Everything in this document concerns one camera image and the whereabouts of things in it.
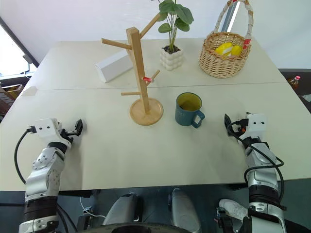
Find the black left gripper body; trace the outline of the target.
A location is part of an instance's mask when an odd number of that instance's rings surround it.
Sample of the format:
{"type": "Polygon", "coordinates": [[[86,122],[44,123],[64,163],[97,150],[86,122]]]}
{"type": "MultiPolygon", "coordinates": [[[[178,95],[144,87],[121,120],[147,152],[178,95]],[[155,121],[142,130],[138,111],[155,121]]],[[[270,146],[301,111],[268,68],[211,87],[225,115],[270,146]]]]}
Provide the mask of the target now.
{"type": "Polygon", "coordinates": [[[73,138],[72,138],[73,135],[76,135],[76,130],[66,131],[65,129],[62,129],[62,130],[60,131],[60,136],[61,136],[63,139],[69,141],[70,143],[73,142],[73,138]]]}

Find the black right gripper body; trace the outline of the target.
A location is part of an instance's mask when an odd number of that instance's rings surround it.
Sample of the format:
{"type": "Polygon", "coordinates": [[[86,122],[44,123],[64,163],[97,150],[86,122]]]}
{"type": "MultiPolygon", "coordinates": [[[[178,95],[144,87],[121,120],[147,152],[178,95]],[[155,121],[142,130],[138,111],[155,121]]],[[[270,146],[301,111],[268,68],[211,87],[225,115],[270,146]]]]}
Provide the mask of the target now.
{"type": "Polygon", "coordinates": [[[231,124],[231,132],[233,133],[234,136],[241,136],[246,132],[246,127],[248,126],[248,119],[241,119],[238,121],[235,121],[231,124]],[[233,125],[237,125],[238,126],[238,131],[235,132],[233,130],[233,125]]]}

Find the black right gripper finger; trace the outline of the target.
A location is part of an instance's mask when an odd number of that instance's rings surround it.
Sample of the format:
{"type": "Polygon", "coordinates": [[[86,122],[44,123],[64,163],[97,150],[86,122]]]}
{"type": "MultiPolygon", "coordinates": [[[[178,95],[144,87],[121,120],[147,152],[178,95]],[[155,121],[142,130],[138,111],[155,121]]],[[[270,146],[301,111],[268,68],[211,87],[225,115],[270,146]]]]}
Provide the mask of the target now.
{"type": "Polygon", "coordinates": [[[224,124],[227,130],[228,136],[233,136],[232,121],[227,114],[225,114],[224,116],[224,124]]]}

